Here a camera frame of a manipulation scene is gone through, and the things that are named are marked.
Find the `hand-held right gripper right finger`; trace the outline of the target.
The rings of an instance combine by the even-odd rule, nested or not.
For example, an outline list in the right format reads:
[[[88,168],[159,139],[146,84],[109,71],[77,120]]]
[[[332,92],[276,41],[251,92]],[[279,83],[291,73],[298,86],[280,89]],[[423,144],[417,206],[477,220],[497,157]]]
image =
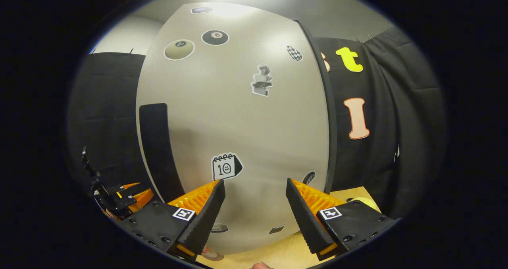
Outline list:
[[[361,199],[344,202],[291,178],[285,196],[308,249],[320,261],[366,246],[399,224]]]

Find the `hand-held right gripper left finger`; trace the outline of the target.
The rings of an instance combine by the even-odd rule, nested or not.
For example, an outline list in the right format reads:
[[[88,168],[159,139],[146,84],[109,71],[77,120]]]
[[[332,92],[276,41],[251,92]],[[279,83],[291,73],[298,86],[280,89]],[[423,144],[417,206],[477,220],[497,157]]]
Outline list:
[[[224,180],[211,182],[180,197],[203,200],[200,210],[163,202],[147,205],[123,219],[119,227],[140,242],[167,255],[195,261],[209,239],[225,200]]]

